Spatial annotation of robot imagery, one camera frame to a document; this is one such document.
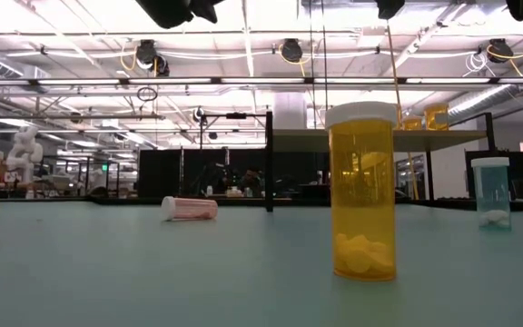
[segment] desk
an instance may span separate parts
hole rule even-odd
[[[399,277],[331,267],[329,208],[0,203],[0,327],[523,326],[523,213],[483,233],[473,212],[397,206]]]

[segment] overhead pipe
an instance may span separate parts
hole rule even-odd
[[[518,77],[511,71],[505,77]],[[520,94],[522,88],[517,84],[502,84],[478,93],[467,93],[449,102],[449,119],[459,120],[462,117],[478,114],[496,105],[503,104]]]

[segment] ceiling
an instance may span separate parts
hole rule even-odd
[[[297,0],[225,0],[216,6],[218,24],[195,18],[170,30],[160,28],[134,0],[33,0],[31,5],[35,11],[26,9],[22,2],[25,1],[0,0],[0,59],[11,66],[36,66],[53,78],[152,77],[138,65],[133,70],[123,67],[123,63],[133,64],[130,54],[142,39],[156,41],[174,77],[363,77],[389,75],[391,69],[390,55],[385,54],[390,51],[386,22],[377,19],[374,2],[327,6],[324,15],[320,8],[314,8],[310,20],[308,8],[300,7]],[[434,29],[438,20],[447,23]],[[488,63],[477,72],[470,70],[471,53],[480,46],[485,48],[492,38],[505,38],[516,55],[523,54],[523,23],[511,18],[504,1],[462,6],[449,6],[447,2],[409,3],[390,21],[390,29],[396,59],[403,49],[417,40],[420,43],[399,63],[399,76],[508,74],[512,71],[509,63]],[[431,31],[430,37],[426,36],[426,30]],[[306,55],[314,46],[315,59],[303,65],[289,64],[279,51],[273,54],[272,49],[278,49],[285,38],[298,38]],[[373,53],[377,46],[381,54]],[[518,59],[517,64],[521,70],[523,58]],[[144,113],[158,112],[167,119],[121,119],[116,127],[194,128],[192,111],[199,106],[211,114],[234,111],[263,114],[273,106],[273,95],[283,91],[279,87],[233,90],[216,85],[194,85],[190,89],[192,95],[188,96],[185,87],[162,87],[156,101],[144,104]],[[125,99],[119,92],[114,96],[66,97],[57,103],[54,101],[58,96],[39,95],[40,108],[52,104],[46,114],[128,114],[133,110],[138,113],[143,102],[135,95]],[[298,92],[306,93],[308,126],[312,127],[314,111],[318,114],[316,125],[321,126],[327,102],[329,106],[369,100],[397,103],[395,92],[376,88],[368,92],[337,89],[326,94],[310,88]],[[21,106],[28,113],[35,111],[35,97],[19,96],[21,92],[14,96],[6,93],[13,94],[0,89],[0,98]],[[401,91],[400,99],[404,108],[418,109],[433,102],[449,101],[460,93],[411,90]],[[512,117],[523,120],[523,114],[506,119]],[[83,127],[62,124],[64,128]],[[84,125],[100,128],[99,122],[94,121],[85,121]],[[262,128],[260,122],[253,119],[239,123],[220,119],[215,127]],[[175,133],[146,133],[142,137],[159,146],[195,146]],[[109,134],[96,138],[102,144],[121,146],[114,144]],[[261,144],[263,133],[228,133],[207,143]]]

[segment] ceiling duct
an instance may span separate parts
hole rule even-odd
[[[41,79],[50,78],[51,75],[34,65],[11,63],[0,56],[0,77],[6,79]],[[49,91],[48,88],[42,86],[24,86],[22,88],[27,91],[35,91],[39,94],[44,94]]]
[[[518,77],[518,75],[513,72],[504,77]],[[464,94],[449,103],[449,120],[456,121],[503,104],[513,99],[520,91],[520,85],[502,84],[482,92]]]

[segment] cable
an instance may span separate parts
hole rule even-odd
[[[310,59],[311,59],[311,73],[312,78],[314,78],[314,34],[312,31],[312,1],[310,1]],[[316,129],[316,84],[312,83],[312,93],[310,94],[310,90],[308,91],[308,94],[310,95],[310,98],[312,100],[312,109],[314,112],[314,129]]]
[[[509,63],[512,64],[512,67],[514,67],[514,69],[516,70],[516,73],[518,73],[518,75],[523,77],[522,72],[519,71],[519,68],[516,66],[516,63],[514,63],[514,59],[510,59]]]
[[[120,64],[123,66],[124,69],[126,69],[127,71],[132,71],[134,70],[134,68],[136,67],[136,49],[137,49],[137,46],[134,48],[134,54],[133,54],[133,66],[132,67],[129,67],[127,66],[125,63],[124,63],[124,47],[126,46],[126,44],[123,44],[123,50],[121,51],[121,55],[120,55]]]
[[[468,68],[468,72],[463,75],[467,77],[469,74],[479,73],[488,65],[488,58],[485,54],[471,54],[465,60],[465,66]]]
[[[324,40],[324,93],[326,94],[326,110],[328,110],[328,58],[326,57],[326,21],[324,17],[324,0],[320,0],[322,7],[322,39]]]
[[[392,48],[392,34],[390,32],[390,24],[389,24],[389,20],[387,20],[387,31],[389,31],[389,47],[390,47],[390,62],[391,62],[391,65],[392,65],[392,75],[393,75],[393,78],[394,78],[394,81],[395,81],[395,92],[397,93],[397,110],[398,110],[398,114],[397,114],[397,118],[398,118],[398,122],[397,124],[399,124],[399,129],[401,129],[403,126],[402,126],[402,109],[401,109],[401,105],[400,105],[400,93],[399,93],[399,78],[397,77],[397,64],[395,63],[395,54],[394,54],[394,51],[393,51],[393,48]],[[413,193],[415,194],[415,200],[418,200],[419,199],[419,190],[417,189],[417,176],[415,175],[415,168],[414,168],[414,165],[413,165],[413,158],[411,156],[411,154],[409,153],[409,167],[410,167],[410,174],[411,174],[411,178],[412,178],[412,183],[413,183]]]
[[[488,54],[490,55],[493,55],[497,58],[502,58],[502,59],[519,59],[519,58],[523,58],[523,54],[520,54],[520,55],[512,55],[512,56],[509,56],[509,55],[501,55],[501,54],[494,54],[492,53],[489,49],[492,48],[493,45],[489,45],[488,48],[486,49],[486,51],[488,52]]]

